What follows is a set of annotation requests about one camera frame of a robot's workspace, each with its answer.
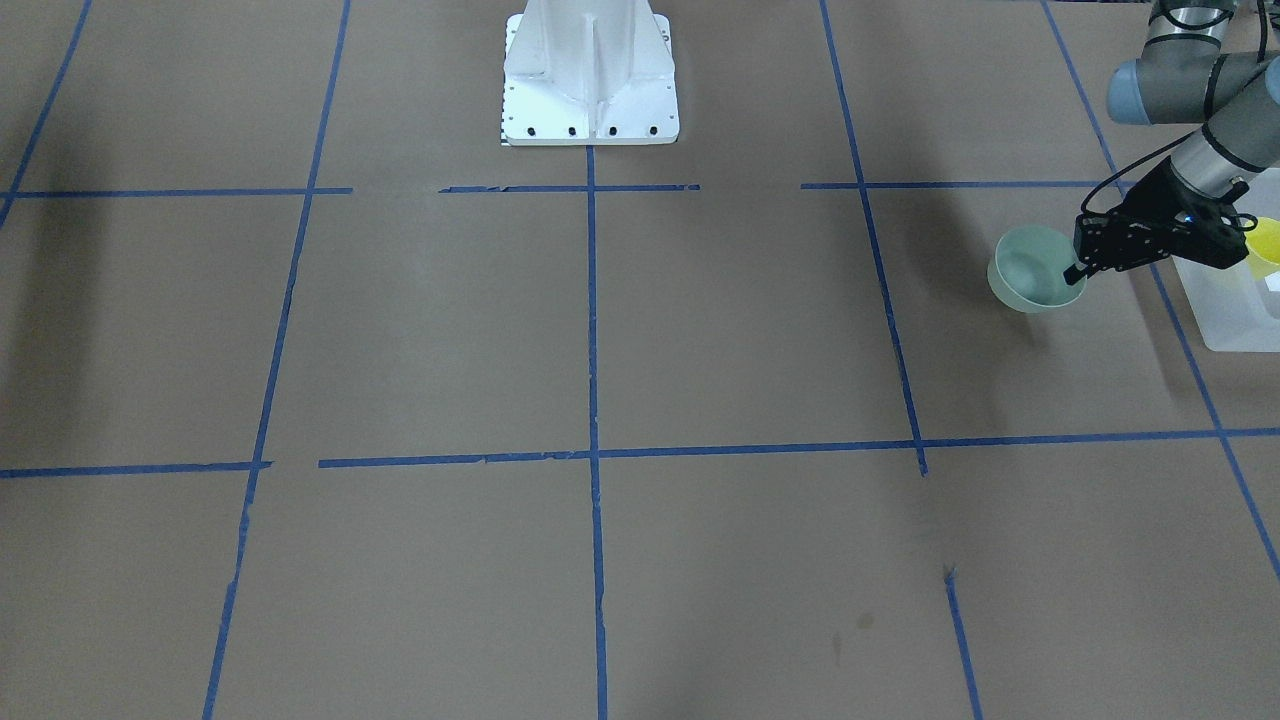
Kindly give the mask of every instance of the yellow cup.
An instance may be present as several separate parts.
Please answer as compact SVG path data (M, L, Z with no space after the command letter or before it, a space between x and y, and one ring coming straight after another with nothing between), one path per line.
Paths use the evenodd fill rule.
M1258 227L1244 233L1244 246L1249 249L1244 261L1256 279L1280 273L1280 220L1258 218Z

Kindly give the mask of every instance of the white metal base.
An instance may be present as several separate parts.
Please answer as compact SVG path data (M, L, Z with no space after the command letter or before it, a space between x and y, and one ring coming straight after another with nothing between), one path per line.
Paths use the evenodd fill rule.
M627 4L635 8L627 9L635 14L632 37L620 40L617 32L609 32L617 28L602 29L600 18L584 14L570 20L580 23L580 33L570 38L568 47L548 47L550 33L540 26L564 20L539 17L535 20L539 27L526 26L531 33L521 36L524 45L516 63L511 61L512 45L529 13L507 20L503 145L663 145L676 141L680 111L671 58L671 22L663 15L649 14L648 1L627 0Z

